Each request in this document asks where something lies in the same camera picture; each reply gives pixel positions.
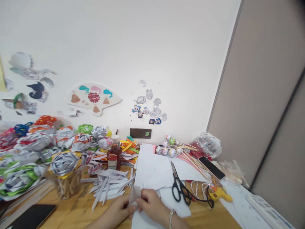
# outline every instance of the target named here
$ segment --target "mobile phone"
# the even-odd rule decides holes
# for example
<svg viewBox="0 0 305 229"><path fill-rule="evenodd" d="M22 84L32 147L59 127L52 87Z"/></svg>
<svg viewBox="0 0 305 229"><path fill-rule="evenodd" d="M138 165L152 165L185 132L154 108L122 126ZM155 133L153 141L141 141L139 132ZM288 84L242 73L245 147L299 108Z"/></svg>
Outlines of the mobile phone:
<svg viewBox="0 0 305 229"><path fill-rule="evenodd" d="M218 179L225 177L225 174L220 171L212 162L209 161L205 156L199 157L198 160L204 164Z"/></svg>
<svg viewBox="0 0 305 229"><path fill-rule="evenodd" d="M12 224L12 229L36 229L56 209L56 205L32 205Z"/></svg>

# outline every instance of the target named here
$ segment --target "bottle label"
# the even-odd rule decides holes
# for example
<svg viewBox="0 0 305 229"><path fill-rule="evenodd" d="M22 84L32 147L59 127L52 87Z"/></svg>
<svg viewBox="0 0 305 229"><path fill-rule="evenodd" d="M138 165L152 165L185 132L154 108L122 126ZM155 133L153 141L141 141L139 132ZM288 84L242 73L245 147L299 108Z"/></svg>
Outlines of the bottle label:
<svg viewBox="0 0 305 229"><path fill-rule="evenodd" d="M108 168L109 169L117 169L117 158L118 156L115 154L109 154L107 157L107 161L108 161Z"/></svg>

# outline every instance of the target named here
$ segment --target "glass bottle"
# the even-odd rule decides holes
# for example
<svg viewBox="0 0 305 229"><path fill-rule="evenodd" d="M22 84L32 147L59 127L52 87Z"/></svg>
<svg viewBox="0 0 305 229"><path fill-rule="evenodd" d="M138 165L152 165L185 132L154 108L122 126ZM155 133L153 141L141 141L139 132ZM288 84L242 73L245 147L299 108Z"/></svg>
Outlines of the glass bottle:
<svg viewBox="0 0 305 229"><path fill-rule="evenodd" d="M112 137L113 145L107 153L107 169L120 170L122 159L122 148L120 144L120 136L114 135Z"/></svg>

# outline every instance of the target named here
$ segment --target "yellow paper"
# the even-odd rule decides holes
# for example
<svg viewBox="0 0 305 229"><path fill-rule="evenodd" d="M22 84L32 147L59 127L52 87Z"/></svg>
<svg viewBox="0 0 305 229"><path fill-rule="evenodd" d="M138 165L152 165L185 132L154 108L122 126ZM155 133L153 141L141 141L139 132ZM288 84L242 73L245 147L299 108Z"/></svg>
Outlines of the yellow paper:
<svg viewBox="0 0 305 229"><path fill-rule="evenodd" d="M6 85L4 82L4 74L3 74L1 59L0 59L0 91L7 92Z"/></svg>

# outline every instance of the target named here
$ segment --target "silver bracelet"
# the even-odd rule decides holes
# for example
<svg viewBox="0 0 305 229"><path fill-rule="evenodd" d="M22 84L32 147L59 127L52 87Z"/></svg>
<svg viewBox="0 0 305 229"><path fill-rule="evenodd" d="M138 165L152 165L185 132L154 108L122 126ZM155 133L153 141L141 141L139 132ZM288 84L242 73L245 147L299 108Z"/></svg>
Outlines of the silver bracelet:
<svg viewBox="0 0 305 229"><path fill-rule="evenodd" d="M169 229L172 229L172 217L173 217L173 213L176 213L175 210L171 210L171 213L169 214Z"/></svg>

